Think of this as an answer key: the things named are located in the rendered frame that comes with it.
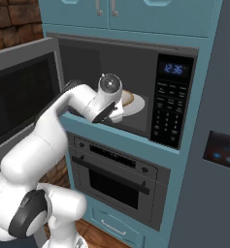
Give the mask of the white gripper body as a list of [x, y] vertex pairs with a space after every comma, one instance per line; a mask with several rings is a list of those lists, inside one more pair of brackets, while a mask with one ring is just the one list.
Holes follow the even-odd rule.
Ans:
[[122, 120], [123, 116], [123, 106], [122, 102], [119, 102], [115, 105], [115, 110], [109, 115], [113, 123], [118, 123]]

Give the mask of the black microwave oven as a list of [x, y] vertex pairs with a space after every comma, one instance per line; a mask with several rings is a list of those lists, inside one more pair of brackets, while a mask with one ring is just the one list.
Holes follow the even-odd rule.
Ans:
[[49, 33], [58, 41], [63, 76], [91, 88], [114, 74], [124, 90], [141, 96], [145, 107], [107, 124], [172, 147], [181, 147], [198, 49]]

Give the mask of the grey oven door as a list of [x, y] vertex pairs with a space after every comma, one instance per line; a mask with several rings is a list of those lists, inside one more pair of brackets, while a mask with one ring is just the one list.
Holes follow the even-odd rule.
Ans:
[[123, 169], [122, 167], [93, 156], [80, 155], [77, 158], [80, 157], [83, 157], [85, 161], [96, 167], [122, 176], [128, 180], [139, 184], [145, 182], [149, 188], [148, 195], [72, 161], [72, 164], [78, 167], [81, 191], [149, 226], [149, 222], [152, 218], [156, 182], [136, 174], [131, 170]]

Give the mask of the grey microwave door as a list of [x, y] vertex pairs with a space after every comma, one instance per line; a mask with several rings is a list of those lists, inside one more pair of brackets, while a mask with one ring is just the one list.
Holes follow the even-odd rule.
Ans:
[[63, 85], [56, 39], [0, 50], [0, 162], [32, 132], [37, 114]]

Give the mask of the teal cupboard door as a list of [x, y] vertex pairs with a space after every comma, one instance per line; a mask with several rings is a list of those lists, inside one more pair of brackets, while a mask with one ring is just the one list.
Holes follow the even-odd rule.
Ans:
[[206, 38], [218, 0], [115, 0], [114, 30]]
[[103, 15], [97, 15], [95, 0], [38, 0], [44, 24], [89, 28], [108, 27], [108, 0], [100, 0]]

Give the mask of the white round plate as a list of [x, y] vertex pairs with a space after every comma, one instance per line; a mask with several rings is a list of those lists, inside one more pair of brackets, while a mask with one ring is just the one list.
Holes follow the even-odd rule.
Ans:
[[124, 116], [136, 114], [145, 107], [145, 104], [146, 104], [145, 100], [141, 96], [138, 96], [136, 94], [133, 94], [133, 95], [134, 95], [134, 101], [131, 104], [123, 107]]

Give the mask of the grey built-in oven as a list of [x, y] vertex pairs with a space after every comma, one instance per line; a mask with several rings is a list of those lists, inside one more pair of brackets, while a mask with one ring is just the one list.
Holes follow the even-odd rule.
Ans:
[[[72, 164], [72, 157], [79, 157], [80, 155], [89, 155], [98, 159], [102, 159], [105, 162], [115, 164], [119, 167], [122, 167], [123, 169], [135, 172], [136, 174], [139, 174], [141, 176], [144, 176], [145, 178], [151, 179], [156, 182], [153, 199], [152, 218], [149, 222], [149, 227], [158, 231], [162, 223], [170, 171], [159, 165], [150, 163], [146, 160], [113, 149], [104, 144], [94, 142], [90, 139], [84, 139], [72, 133], [68, 133], [67, 137], [69, 143], [68, 149], [70, 153], [74, 184], [78, 190], [81, 191], [78, 167]], [[80, 148], [80, 141], [85, 143], [85, 148]], [[142, 167], [148, 168], [148, 172], [143, 173]]]

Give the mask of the dark grey fridge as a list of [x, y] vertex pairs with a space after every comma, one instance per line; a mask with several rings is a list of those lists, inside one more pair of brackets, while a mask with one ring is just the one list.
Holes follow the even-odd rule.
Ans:
[[168, 248], [230, 248], [230, 0], [223, 0]]

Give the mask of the teal drawer front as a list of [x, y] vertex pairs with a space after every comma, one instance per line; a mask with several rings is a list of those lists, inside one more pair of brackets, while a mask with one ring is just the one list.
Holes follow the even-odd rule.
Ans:
[[[130, 218], [122, 213], [110, 208], [102, 208], [100, 206], [92, 206], [89, 208], [91, 220], [99, 225], [104, 231], [111, 234], [122, 242], [127, 243], [132, 248], [144, 248], [145, 237], [138, 225]], [[121, 225], [126, 230], [126, 235], [119, 235], [107, 229], [101, 220], [104, 219], [111, 225]]]

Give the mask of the teal cabinet frame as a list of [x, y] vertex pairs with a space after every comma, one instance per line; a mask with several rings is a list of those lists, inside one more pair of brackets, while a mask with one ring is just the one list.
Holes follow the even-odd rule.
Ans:
[[99, 141], [110, 147], [118, 148], [129, 154], [137, 155], [143, 159], [148, 159], [171, 170], [170, 189], [166, 197], [166, 206], [164, 208], [161, 230], [155, 231], [133, 220], [145, 237], [144, 248], [167, 248], [176, 215], [183, 175], [194, 134], [194, 127], [197, 120], [198, 109], [201, 102], [223, 0], [217, 1], [210, 35], [206, 38], [114, 30], [110, 27], [111, 0], [108, 1], [107, 28], [44, 24], [42, 21], [43, 32], [46, 35], [49, 33], [80, 35], [168, 46], [196, 47], [199, 49], [193, 87], [190, 93], [190, 103], [187, 108], [186, 120], [183, 127], [183, 138], [179, 150], [156, 144], [145, 138], [125, 131], [120, 131], [113, 127], [89, 124], [82, 118], [70, 113], [66, 113], [60, 118], [63, 126], [68, 131], [85, 138]]

